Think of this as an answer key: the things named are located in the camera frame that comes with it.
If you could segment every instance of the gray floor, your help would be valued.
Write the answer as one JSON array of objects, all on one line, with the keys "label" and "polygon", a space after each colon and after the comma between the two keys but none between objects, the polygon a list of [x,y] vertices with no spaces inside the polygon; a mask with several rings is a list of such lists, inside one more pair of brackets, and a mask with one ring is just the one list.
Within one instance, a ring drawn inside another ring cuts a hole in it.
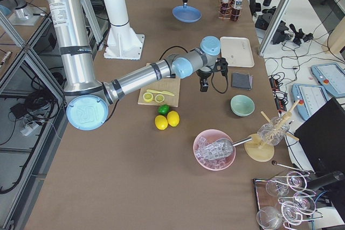
[{"label": "gray floor", "polygon": [[344,17],[344,13],[340,10],[334,0],[328,0],[322,5],[322,0],[309,0],[320,20],[323,22],[327,31],[333,30],[339,21]]}]

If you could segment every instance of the yellow lemon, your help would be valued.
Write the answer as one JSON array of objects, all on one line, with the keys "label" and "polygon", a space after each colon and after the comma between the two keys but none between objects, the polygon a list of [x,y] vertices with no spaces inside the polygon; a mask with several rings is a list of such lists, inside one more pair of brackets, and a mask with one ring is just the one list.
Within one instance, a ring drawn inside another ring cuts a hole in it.
[{"label": "yellow lemon", "polygon": [[158,115],[155,118],[155,124],[157,129],[164,130],[168,127],[167,118],[165,118],[163,115]]},{"label": "yellow lemon", "polygon": [[155,101],[158,103],[164,102],[164,99],[165,99],[165,97],[162,94],[157,94],[155,97]]},{"label": "yellow lemon", "polygon": [[145,102],[152,102],[152,100],[153,100],[153,94],[152,93],[146,92],[142,95],[142,97],[143,97]]},{"label": "yellow lemon", "polygon": [[180,123],[180,116],[174,110],[168,113],[167,118],[169,125],[172,127],[176,127]]}]

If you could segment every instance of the monitor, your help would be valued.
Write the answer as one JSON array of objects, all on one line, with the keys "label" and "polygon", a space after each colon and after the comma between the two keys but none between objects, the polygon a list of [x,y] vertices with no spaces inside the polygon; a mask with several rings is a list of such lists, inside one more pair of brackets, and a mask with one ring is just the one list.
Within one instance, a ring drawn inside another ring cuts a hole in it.
[{"label": "monitor", "polygon": [[[318,177],[345,173],[345,110],[330,99],[295,132]],[[329,199],[345,221],[345,180],[325,186]]]}]

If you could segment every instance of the blue joint cap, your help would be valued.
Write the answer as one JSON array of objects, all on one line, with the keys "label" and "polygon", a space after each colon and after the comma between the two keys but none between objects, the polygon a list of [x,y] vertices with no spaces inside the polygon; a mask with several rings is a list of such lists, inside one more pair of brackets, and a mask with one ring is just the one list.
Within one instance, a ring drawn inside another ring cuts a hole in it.
[{"label": "blue joint cap", "polygon": [[11,12],[7,7],[4,5],[0,5],[0,12],[4,14],[4,16],[8,16]]},{"label": "blue joint cap", "polygon": [[193,66],[186,58],[177,58],[172,63],[172,70],[179,78],[186,78],[193,73]]},{"label": "blue joint cap", "polygon": [[108,116],[105,101],[95,95],[82,95],[67,106],[67,118],[71,125],[81,130],[93,130],[103,125]]},{"label": "blue joint cap", "polygon": [[220,54],[220,40],[214,36],[207,36],[201,41],[200,48],[208,55],[217,56]]}]

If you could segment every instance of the light green bowl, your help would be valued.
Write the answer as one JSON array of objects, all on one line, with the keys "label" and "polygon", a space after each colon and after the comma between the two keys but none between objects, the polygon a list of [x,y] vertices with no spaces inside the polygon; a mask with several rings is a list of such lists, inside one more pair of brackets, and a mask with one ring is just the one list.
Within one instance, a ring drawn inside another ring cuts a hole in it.
[{"label": "light green bowl", "polygon": [[236,95],[230,101],[233,113],[245,117],[253,113],[255,105],[252,99],[245,95]]}]

